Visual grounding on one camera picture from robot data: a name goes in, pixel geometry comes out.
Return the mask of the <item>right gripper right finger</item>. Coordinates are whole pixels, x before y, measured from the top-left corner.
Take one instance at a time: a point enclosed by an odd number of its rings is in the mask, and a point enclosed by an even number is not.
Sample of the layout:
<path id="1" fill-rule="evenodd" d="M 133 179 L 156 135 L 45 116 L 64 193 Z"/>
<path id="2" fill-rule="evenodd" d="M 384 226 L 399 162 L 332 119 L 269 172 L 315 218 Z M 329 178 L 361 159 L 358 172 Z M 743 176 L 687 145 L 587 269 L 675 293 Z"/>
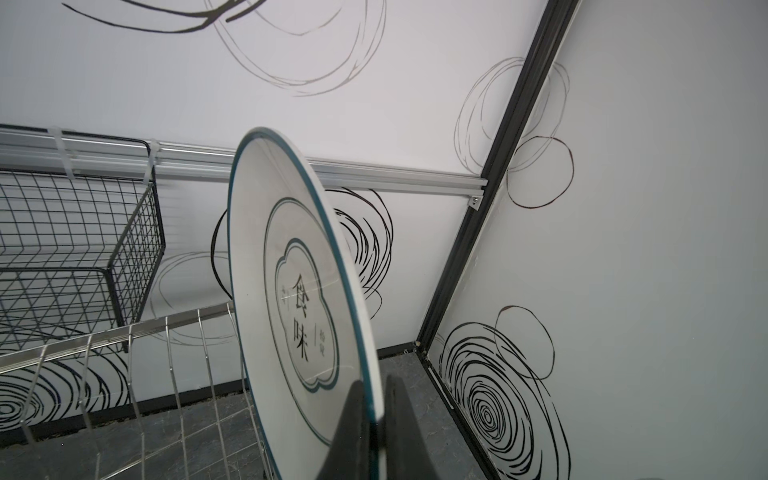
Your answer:
<path id="1" fill-rule="evenodd" d="M 402 378 L 387 377 L 384 400 L 387 479 L 438 480 Z"/>

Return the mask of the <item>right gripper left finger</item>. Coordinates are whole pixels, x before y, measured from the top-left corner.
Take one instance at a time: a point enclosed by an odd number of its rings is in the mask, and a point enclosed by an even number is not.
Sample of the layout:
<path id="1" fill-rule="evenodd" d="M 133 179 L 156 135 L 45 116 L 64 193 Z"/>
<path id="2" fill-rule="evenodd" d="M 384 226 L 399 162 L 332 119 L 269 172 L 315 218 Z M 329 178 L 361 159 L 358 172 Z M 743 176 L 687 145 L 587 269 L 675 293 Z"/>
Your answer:
<path id="1" fill-rule="evenodd" d="M 318 480 L 366 480 L 370 476 L 370 421 L 364 386 L 350 386 Z"/>

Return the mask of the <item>white plate green cloud outline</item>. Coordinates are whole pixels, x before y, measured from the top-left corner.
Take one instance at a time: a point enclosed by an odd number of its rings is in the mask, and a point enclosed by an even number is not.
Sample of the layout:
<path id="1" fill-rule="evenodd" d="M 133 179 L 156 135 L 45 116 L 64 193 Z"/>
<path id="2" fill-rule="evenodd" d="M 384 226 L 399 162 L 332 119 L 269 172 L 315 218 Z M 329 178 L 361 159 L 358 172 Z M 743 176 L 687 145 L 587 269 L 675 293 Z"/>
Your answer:
<path id="1" fill-rule="evenodd" d="M 336 212 L 282 133 L 241 140 L 229 180 L 229 270 L 241 351 L 280 479 L 314 479 L 355 381 L 370 423 L 384 393 L 370 317 Z"/>

